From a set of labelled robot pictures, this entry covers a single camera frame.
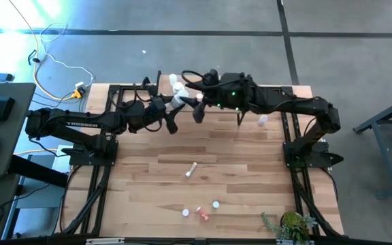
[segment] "black table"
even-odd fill
[[[15,100],[8,119],[0,122],[0,177],[7,173],[12,161],[34,90],[33,83],[0,84],[0,96],[8,96]]]
[[[34,90],[35,84],[33,83],[0,84],[0,96],[11,97],[15,100],[8,119],[0,121],[0,177],[7,173],[20,174],[65,187],[67,181],[65,174],[13,155]]]

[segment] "wooden table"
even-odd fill
[[[108,87],[92,85],[87,111],[103,111]],[[309,86],[293,90],[300,97],[312,96]],[[159,92],[172,93],[169,76],[161,76]],[[126,92],[124,101],[132,99],[133,93]],[[248,113],[238,127],[234,111],[211,108],[202,124],[194,122],[190,111],[187,108],[177,115],[179,130],[174,135],[163,127],[156,133],[143,129],[118,136],[118,159],[110,175],[101,236],[274,238],[264,227],[261,213],[278,224],[284,212],[295,210],[291,176],[282,155],[280,113],[270,114],[264,127],[257,125],[258,115]],[[299,115],[302,132],[311,118]],[[187,178],[193,161],[197,169]],[[86,201],[91,172],[92,167],[81,167],[73,177],[64,227]],[[310,169],[310,180],[315,204],[331,226],[343,233],[331,179],[320,169]],[[212,208],[213,201],[220,202],[219,209]],[[208,222],[195,213],[199,206],[209,214]],[[185,208],[191,211],[188,217],[182,215]]]

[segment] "table leg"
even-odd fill
[[[9,173],[20,174],[27,178],[44,181],[59,187],[66,187],[67,175],[59,171],[33,163],[22,157],[13,156],[12,163],[8,169]]]

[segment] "white cap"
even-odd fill
[[[221,204],[218,201],[213,201],[212,202],[212,207],[213,208],[218,208]]]
[[[184,85],[180,82],[175,82],[175,84],[172,86],[172,90],[175,93],[177,93],[178,91],[182,90],[184,88]]]
[[[198,93],[198,94],[196,95],[196,99],[197,99],[199,102],[202,102],[203,95],[202,95],[201,93]]]
[[[169,75],[170,86],[173,86],[178,81],[178,77],[175,74]]]
[[[188,209],[184,209],[184,210],[182,211],[182,215],[183,215],[184,217],[187,217],[189,214],[190,214],[190,212],[189,212]]]

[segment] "white bottle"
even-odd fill
[[[170,105],[173,109],[179,107],[180,105],[184,104],[184,102],[180,99],[180,97],[188,97],[189,92],[185,89],[184,85],[180,82],[176,82],[172,90],[174,92],[174,98],[170,101]]]
[[[175,74],[170,74],[169,75],[169,82],[170,82],[170,86],[174,86],[175,83],[178,82],[178,77]]]
[[[267,115],[262,115],[259,120],[258,120],[258,126],[262,127],[265,125],[265,122],[267,122],[268,116]]]

